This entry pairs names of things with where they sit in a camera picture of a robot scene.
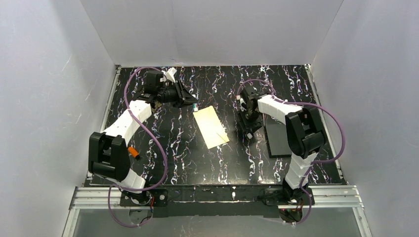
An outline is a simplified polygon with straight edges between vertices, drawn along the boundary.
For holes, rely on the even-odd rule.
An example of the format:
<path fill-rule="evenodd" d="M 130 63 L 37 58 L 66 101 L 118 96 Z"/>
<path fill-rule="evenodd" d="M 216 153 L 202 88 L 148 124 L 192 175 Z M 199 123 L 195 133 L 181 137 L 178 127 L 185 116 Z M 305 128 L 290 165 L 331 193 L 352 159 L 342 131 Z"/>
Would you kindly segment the cream paper envelope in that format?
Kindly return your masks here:
<path fill-rule="evenodd" d="M 199 109 L 193 115 L 208 149 L 230 141 L 213 106 Z"/>

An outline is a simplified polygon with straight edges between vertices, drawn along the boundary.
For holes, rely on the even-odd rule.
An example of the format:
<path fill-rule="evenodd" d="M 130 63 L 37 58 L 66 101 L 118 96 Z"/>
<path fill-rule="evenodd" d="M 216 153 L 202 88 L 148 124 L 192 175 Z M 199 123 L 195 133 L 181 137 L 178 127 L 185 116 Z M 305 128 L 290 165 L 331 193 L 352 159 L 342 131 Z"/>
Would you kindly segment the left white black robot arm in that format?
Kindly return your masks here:
<path fill-rule="evenodd" d="M 88 144 L 88 170 L 95 176 L 107 179 L 118 188 L 139 194 L 160 185 L 164 180 L 150 187 L 132 168 L 128 143 L 135 132 L 142 128 L 155 141 L 163 155 L 164 175 L 168 172 L 168 159 L 156 136 L 143 124 L 161 105 L 170 103 L 175 108 L 183 108 L 197 103 L 183 83 L 175 79 L 177 70 L 172 67 L 166 71 L 149 68 L 143 84 L 129 101 L 125 95 L 126 110 L 118 119 L 102 132 L 94 132 Z"/>

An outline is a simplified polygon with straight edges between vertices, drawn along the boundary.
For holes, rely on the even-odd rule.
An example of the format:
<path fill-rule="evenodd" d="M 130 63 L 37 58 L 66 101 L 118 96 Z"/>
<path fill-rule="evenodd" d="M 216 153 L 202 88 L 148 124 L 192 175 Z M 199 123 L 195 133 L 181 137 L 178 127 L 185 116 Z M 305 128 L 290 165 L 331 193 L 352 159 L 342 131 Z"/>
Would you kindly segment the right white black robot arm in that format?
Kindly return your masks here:
<path fill-rule="evenodd" d="M 297 102 L 287 102 L 273 94 L 258 92 L 253 86 L 239 89 L 238 124 L 240 132 L 251 139 L 262 127 L 262 115 L 268 115 L 286 127 L 291 163 L 285 184 L 300 189 L 307 184 L 307 171 L 321 148 L 326 144 L 326 133 L 316 110 Z"/>

